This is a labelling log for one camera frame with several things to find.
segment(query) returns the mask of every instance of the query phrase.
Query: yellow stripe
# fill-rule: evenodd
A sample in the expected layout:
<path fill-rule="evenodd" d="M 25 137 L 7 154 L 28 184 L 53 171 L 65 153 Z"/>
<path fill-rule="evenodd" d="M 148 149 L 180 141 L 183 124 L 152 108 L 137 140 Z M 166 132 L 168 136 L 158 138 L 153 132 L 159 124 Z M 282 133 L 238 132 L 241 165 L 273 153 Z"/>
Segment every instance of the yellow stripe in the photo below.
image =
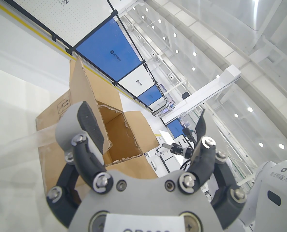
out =
<path fill-rule="evenodd" d="M 18 16 L 16 16 L 15 14 L 13 14 L 11 11 L 7 10 L 5 7 L 3 7 L 0 4 L 0 9 L 4 12 L 6 12 L 9 16 L 13 17 L 16 21 L 20 22 L 22 25 L 24 25 L 25 27 L 27 27 L 29 30 L 31 30 L 32 32 L 34 32 L 35 34 L 37 34 L 39 37 L 41 37 L 42 39 L 44 39 L 45 41 L 47 41 L 48 43 L 50 43 L 52 46 L 54 46 L 55 48 L 57 48 L 59 51 L 63 52 L 65 55 L 69 56 L 70 58 L 72 58 L 73 60 L 76 60 L 75 57 L 73 57 L 72 55 L 70 55 L 69 53 L 67 53 L 63 48 L 61 48 L 59 45 L 57 45 L 54 41 L 48 39 L 46 36 L 42 35 L 41 33 L 37 32 L 34 28 L 32 28 L 30 25 L 28 25 L 27 23 L 25 23 L 22 19 L 20 19 Z M 112 82 L 109 82 L 108 80 L 106 80 L 105 78 L 103 78 L 102 76 L 100 76 L 98 73 L 96 73 L 95 71 L 93 71 L 91 68 L 89 68 L 88 66 L 84 66 L 86 69 L 90 70 L 92 73 L 94 73 L 95 75 L 97 75 L 98 77 L 100 77 L 102 80 L 104 80 L 105 82 L 112 84 Z M 129 96 L 127 93 L 125 93 L 124 91 L 122 91 L 121 89 L 119 89 L 118 87 L 114 86 L 118 91 L 122 92 L 124 95 L 126 95 L 128 98 L 132 99 L 133 98 L 131 96 Z M 141 107 L 146 108 L 144 105 L 142 105 L 141 103 L 139 103 L 138 101 L 135 100 L 135 102 L 137 104 L 139 104 Z"/>
<path fill-rule="evenodd" d="M 41 37 L 42 39 L 44 39 L 45 41 L 49 42 L 51 45 L 53 45 L 54 47 L 56 47 L 58 50 L 62 51 L 65 55 L 69 56 L 70 58 L 76 60 L 75 57 L 73 57 L 72 55 L 68 54 L 65 50 L 63 50 L 59 45 L 57 45 L 55 42 L 53 42 L 52 40 L 48 39 L 47 37 L 45 37 L 44 35 L 40 34 L 39 32 L 37 32 L 34 28 L 32 28 L 30 25 L 26 24 L 22 19 L 20 19 L 18 16 L 16 16 L 15 14 L 13 14 L 11 11 L 7 10 L 6 8 L 4 8 L 2 5 L 0 5 L 0 9 L 4 12 L 6 12 L 8 15 L 10 15 L 11 17 L 13 17 L 15 20 L 17 20 L 18 22 L 20 22 L 22 25 L 24 25 L 25 27 L 27 27 L 29 30 L 33 31 L 35 34 L 37 34 L 39 37 Z"/>

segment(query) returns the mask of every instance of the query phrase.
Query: open cardboard box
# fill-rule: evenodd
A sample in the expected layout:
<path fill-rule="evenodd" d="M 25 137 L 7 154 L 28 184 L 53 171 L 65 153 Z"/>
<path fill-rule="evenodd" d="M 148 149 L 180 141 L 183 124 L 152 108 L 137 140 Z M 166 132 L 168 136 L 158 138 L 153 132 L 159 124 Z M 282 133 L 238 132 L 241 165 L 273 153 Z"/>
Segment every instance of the open cardboard box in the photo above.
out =
<path fill-rule="evenodd" d="M 84 68 L 82 61 L 70 61 L 70 89 L 36 118 L 41 130 L 58 123 L 72 104 L 87 101 L 104 136 L 103 158 L 106 169 L 116 169 L 138 179 L 157 178 L 143 153 L 159 143 L 140 111 L 122 112 L 119 92 L 110 84 Z M 39 159 L 47 192 L 56 185 L 66 162 L 55 142 L 39 147 Z M 79 177 L 76 186 L 85 182 Z"/>

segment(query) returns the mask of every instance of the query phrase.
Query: blue panel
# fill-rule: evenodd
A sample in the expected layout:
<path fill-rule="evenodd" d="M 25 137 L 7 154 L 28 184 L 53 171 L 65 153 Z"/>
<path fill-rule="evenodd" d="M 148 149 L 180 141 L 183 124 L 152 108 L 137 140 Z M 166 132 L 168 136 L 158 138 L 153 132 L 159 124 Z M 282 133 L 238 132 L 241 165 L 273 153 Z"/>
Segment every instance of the blue panel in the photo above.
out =
<path fill-rule="evenodd" d="M 177 138 L 180 135 L 183 135 L 182 132 L 182 125 L 180 124 L 178 119 L 175 119 L 174 121 L 170 122 L 167 127 L 169 128 L 170 132 L 173 134 L 173 138 Z"/>
<path fill-rule="evenodd" d="M 153 85 L 149 89 L 147 89 L 145 92 L 143 92 L 140 96 L 138 96 L 138 99 L 143 102 L 145 105 L 149 106 L 153 104 L 155 101 L 160 99 L 162 97 L 162 94 L 160 93 L 159 89 L 156 85 Z"/>
<path fill-rule="evenodd" d="M 114 19 L 80 44 L 77 51 L 116 81 L 140 64 Z"/>

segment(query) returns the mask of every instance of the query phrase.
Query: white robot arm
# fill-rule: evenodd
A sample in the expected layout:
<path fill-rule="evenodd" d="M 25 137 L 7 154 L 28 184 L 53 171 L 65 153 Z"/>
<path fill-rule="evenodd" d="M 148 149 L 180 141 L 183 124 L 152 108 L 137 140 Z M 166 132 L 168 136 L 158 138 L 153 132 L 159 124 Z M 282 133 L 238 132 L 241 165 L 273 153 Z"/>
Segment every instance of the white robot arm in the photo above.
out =
<path fill-rule="evenodd" d="M 254 232 L 287 231 L 287 160 L 268 161 L 256 173 L 247 202 L 228 232 L 244 232 L 256 220 Z"/>

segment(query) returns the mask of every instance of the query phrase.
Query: white label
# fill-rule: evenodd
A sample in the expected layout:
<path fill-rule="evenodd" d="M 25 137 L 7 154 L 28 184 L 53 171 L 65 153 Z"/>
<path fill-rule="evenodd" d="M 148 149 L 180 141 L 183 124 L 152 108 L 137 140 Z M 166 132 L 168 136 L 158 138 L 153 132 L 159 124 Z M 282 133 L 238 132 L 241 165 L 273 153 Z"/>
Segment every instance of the white label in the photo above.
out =
<path fill-rule="evenodd" d="M 184 218 L 179 216 L 137 216 L 108 213 L 104 232 L 181 232 Z"/>

